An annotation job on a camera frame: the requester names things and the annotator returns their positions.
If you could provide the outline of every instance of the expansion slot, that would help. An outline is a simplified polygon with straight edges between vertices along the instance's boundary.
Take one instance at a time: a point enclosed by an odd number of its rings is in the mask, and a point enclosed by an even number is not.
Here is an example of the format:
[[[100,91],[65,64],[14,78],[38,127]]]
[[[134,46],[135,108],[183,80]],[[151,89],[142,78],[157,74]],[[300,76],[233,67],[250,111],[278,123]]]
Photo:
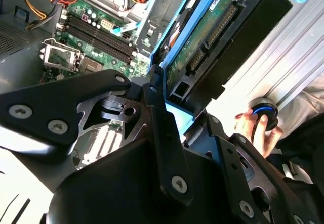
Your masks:
[[[114,48],[108,46],[107,44],[97,40],[96,38],[93,38],[89,35],[87,35],[86,33],[82,33],[81,31],[73,28],[73,27],[69,27],[66,29],[66,31],[73,35],[74,37],[79,38],[80,40],[83,40],[84,42],[92,45],[93,47],[98,48],[99,50],[101,50],[104,53],[107,53],[109,55],[112,55],[113,57],[115,57],[118,60],[121,60],[127,64],[129,64],[130,62],[130,57],[121,53],[118,50],[115,50]]]
[[[91,24],[86,23],[85,21],[80,20],[74,16],[68,18],[68,27],[74,27],[75,29],[88,34],[91,37],[94,37],[103,43],[106,43],[108,46],[119,50],[120,52],[130,56],[132,54],[133,48],[129,47],[126,42],[115,38],[113,35],[110,35],[104,31],[101,31]]]

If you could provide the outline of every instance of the sticker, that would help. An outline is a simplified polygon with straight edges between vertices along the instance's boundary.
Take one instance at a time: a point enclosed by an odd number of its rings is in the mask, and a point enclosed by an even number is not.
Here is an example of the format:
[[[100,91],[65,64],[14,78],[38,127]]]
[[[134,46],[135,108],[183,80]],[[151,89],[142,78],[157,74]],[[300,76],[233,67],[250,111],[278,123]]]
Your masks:
[[[209,9],[213,11],[220,0],[214,0]]]

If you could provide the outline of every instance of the finger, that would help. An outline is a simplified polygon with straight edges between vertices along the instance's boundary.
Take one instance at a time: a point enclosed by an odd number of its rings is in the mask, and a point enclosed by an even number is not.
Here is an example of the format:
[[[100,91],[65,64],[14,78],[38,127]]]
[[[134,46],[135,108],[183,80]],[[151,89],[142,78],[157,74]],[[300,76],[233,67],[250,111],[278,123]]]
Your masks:
[[[253,114],[245,121],[245,124],[243,126],[241,134],[246,138],[248,138],[250,141],[252,140],[252,132],[254,126],[257,123],[257,120],[258,120],[258,115]]]
[[[266,115],[262,115],[253,137],[253,146],[258,150],[258,152],[261,155],[263,155],[264,153],[264,138],[267,123],[268,117]]]
[[[235,116],[235,122],[234,122],[234,130],[236,130],[237,127],[237,123],[239,122],[239,120],[242,118],[243,114],[239,114]]]
[[[235,116],[235,119],[241,119],[242,115],[243,115],[243,114],[238,114],[238,115],[236,115],[236,116]]]
[[[239,121],[237,122],[237,125],[236,125],[236,130],[238,133],[241,133],[242,132],[242,129],[244,127],[244,124],[245,124],[245,121],[252,115],[253,113],[253,110],[252,109],[249,109],[247,112],[245,112],[241,118],[239,119]]]
[[[271,134],[265,138],[264,143],[264,158],[268,157],[272,150],[275,148],[280,137],[282,136],[282,129],[278,126],[272,130]]]

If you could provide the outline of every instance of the green circuit board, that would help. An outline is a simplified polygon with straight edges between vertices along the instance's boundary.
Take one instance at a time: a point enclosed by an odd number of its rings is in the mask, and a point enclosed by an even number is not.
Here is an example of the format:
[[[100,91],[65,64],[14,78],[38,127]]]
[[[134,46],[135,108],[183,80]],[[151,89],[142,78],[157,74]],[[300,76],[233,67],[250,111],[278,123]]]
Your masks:
[[[82,15],[87,15],[93,21],[100,22],[102,19],[107,19],[113,22],[116,26],[123,26],[125,22],[122,19],[116,17],[115,15],[110,15],[103,12],[102,10],[94,7],[85,0],[77,0],[75,3],[70,4],[67,8],[67,11],[78,18],[82,18]],[[92,13],[96,14],[95,18],[92,18],[91,15],[87,13],[88,10],[91,10]]]
[[[102,10],[92,6],[84,0],[77,0],[77,2],[70,4],[66,7],[66,10],[69,14],[73,14],[78,18],[82,18],[84,14],[87,14],[87,10],[91,10],[92,13],[96,14],[96,18],[92,19],[92,21],[100,22],[101,19],[107,19],[113,24],[117,26],[124,25],[119,19],[114,18],[113,16],[103,12]],[[146,76],[148,63],[139,60],[135,57],[130,65],[116,59],[115,57],[100,51],[99,49],[87,44],[86,42],[78,39],[77,37],[68,34],[67,32],[62,32],[57,30],[55,33],[55,40],[64,43],[67,46],[73,47],[77,50],[80,50],[85,54],[86,57],[93,59],[94,61],[103,65],[103,69],[114,69],[121,73],[123,73],[128,79],[132,77]],[[50,55],[50,61],[56,64],[64,65],[66,62],[64,60],[64,55]],[[80,72],[68,72],[64,70],[58,70],[55,68],[48,68],[43,75],[41,83],[56,81],[58,79],[64,79],[76,75],[80,75]]]
[[[68,33],[63,33],[60,36],[60,39],[63,39],[66,45],[81,50],[87,57],[101,63],[104,67],[104,70],[117,70],[123,73],[128,79],[131,79],[135,76],[145,75],[147,72],[148,64],[141,61],[137,61],[136,58],[134,59],[134,67],[132,67]]]
[[[203,39],[209,34],[215,20],[218,19],[226,10],[232,0],[214,0],[209,9],[206,11],[199,24],[189,37],[184,47],[179,52],[176,59],[167,71],[167,85],[173,84],[177,80],[177,74],[184,68],[200,47]]]

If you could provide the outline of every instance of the black plastic mount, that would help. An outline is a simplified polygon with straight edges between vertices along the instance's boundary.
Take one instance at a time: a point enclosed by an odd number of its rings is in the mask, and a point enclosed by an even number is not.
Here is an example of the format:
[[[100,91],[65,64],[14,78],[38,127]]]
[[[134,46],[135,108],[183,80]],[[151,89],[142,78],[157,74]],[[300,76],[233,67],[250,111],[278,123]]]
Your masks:
[[[163,72],[154,65],[150,76],[139,87],[106,70],[0,95],[1,147],[51,166],[82,133],[124,122],[124,146],[68,176],[47,223],[295,223],[296,215],[320,223],[246,138],[225,140],[217,118],[207,115],[184,149],[166,111]],[[12,110],[17,105],[24,107]],[[53,120],[63,123],[53,129]],[[270,199],[268,218],[255,203],[256,186]]]
[[[218,166],[223,167],[227,193],[231,193],[228,199],[232,211],[235,210],[238,199],[249,202],[252,198],[252,203],[249,203],[257,210],[255,214],[256,218],[259,218],[259,223],[296,223],[296,216],[304,223],[310,220],[316,223],[319,221],[318,218],[314,220],[315,216],[247,138],[240,134],[233,134],[228,141],[220,137],[225,137],[222,125],[211,115],[206,116],[202,128],[189,149],[207,154]],[[258,198],[254,195],[256,189],[260,189],[263,196],[266,196],[268,201],[266,208],[262,204],[255,205]]]

